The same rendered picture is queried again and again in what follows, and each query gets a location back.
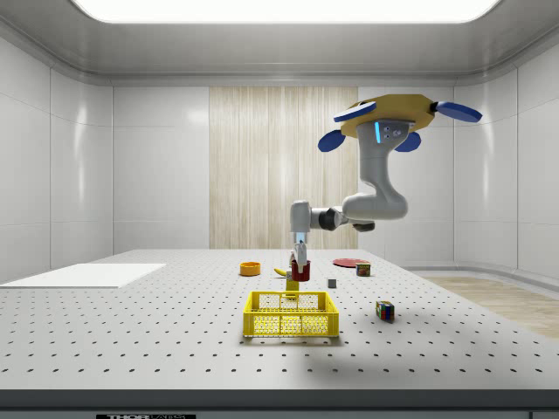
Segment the yellow basket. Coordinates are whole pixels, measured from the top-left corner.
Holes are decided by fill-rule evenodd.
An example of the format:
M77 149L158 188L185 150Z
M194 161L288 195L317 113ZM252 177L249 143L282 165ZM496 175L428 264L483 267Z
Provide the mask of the yellow basket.
M244 336L339 335L339 312L327 292L250 292Z

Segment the white board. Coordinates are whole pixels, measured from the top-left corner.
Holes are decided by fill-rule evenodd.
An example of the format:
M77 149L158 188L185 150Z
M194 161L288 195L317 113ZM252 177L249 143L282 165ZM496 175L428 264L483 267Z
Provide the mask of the white board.
M75 264L1 284L0 288L121 288L165 264Z

